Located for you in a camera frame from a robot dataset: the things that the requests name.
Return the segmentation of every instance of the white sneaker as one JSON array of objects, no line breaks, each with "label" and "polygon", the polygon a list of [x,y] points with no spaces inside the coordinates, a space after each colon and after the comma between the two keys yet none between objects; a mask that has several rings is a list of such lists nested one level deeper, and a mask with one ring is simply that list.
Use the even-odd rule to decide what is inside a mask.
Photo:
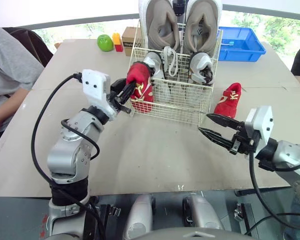
[{"label": "white sneaker", "polygon": [[189,0],[185,13],[183,53],[213,55],[221,13],[221,0]]},{"label": "white sneaker", "polygon": [[194,53],[189,60],[188,83],[211,85],[215,79],[212,72],[212,62],[204,52]]},{"label": "white sneaker", "polygon": [[177,16],[171,0],[139,0],[139,16],[146,49],[179,49]]},{"label": "white sneaker", "polygon": [[[188,83],[210,86],[214,80],[209,55],[204,52],[194,53],[189,60]],[[188,105],[198,109],[207,96],[201,86],[190,85],[185,89],[185,98]]]},{"label": "white sneaker", "polygon": [[161,103],[169,103],[171,101],[171,86],[166,81],[156,80],[165,79],[163,71],[163,63],[159,53],[150,51],[146,54],[143,62],[153,69],[154,74],[154,100]]}]

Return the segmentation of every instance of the wire basket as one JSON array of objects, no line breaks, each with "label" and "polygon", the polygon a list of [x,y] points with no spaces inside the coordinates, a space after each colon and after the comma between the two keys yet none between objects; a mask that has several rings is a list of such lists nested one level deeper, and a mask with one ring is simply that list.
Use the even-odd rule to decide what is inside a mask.
[{"label": "wire basket", "polygon": [[[185,24],[178,24],[181,29],[180,49],[183,48]],[[163,58],[163,51],[145,48],[145,39],[140,31],[140,21],[135,32],[129,67],[136,61],[142,61],[149,51],[157,52]],[[219,30],[212,61],[212,73],[216,77],[218,58],[222,40],[222,31]],[[165,72],[165,79],[151,78],[153,102],[131,102],[132,115],[142,114],[172,121],[200,125],[203,115],[210,111],[213,85],[199,85],[188,83],[190,55],[177,54],[178,72],[170,76]]]}]

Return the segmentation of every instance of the beige table surface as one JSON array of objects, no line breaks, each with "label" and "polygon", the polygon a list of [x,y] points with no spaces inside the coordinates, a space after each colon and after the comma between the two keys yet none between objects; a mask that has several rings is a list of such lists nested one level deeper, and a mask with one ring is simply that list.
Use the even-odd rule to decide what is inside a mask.
[{"label": "beige table surface", "polygon": [[[219,62],[211,109],[225,87],[242,84],[236,119],[244,121],[251,108],[271,105],[272,137],[300,144],[300,85],[274,51],[256,63]],[[30,152],[35,120],[52,89],[65,77],[82,69],[108,73],[112,80],[125,76],[129,58],[124,53],[98,50],[95,40],[71,40],[58,49],[0,139],[0,196],[48,197],[48,184],[36,172]],[[62,88],[40,123],[36,153],[48,172],[47,155],[60,131],[60,120],[88,107],[75,80]],[[205,127],[225,134],[229,129],[207,120]],[[92,195],[193,190],[246,189],[252,184],[248,160],[229,154],[210,142],[195,127],[163,119],[120,113],[105,125],[98,141],[101,153],[90,165]],[[287,183],[275,173],[257,168],[261,187]]]}]

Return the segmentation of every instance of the red shoe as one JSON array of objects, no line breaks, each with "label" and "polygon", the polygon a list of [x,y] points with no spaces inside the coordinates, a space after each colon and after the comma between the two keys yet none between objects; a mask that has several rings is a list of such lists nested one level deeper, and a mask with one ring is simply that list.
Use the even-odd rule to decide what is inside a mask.
[{"label": "red shoe", "polygon": [[126,83],[136,81],[136,88],[131,96],[132,106],[141,113],[148,113],[152,110],[154,96],[151,85],[150,69],[145,63],[135,62],[129,69],[126,76]]},{"label": "red shoe", "polygon": [[241,96],[241,84],[235,82],[231,84],[224,92],[219,103],[214,109],[215,114],[234,119],[237,113],[237,105]]}]

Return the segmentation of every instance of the cardboard box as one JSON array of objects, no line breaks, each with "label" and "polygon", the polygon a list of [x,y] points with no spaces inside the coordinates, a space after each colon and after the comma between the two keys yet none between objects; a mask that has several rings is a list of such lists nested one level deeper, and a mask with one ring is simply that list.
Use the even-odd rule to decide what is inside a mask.
[{"label": "cardboard box", "polygon": [[132,52],[132,46],[134,44],[135,35],[137,30],[137,38],[141,39],[140,27],[127,26],[122,34],[122,44],[124,47],[125,55],[130,57]]}]

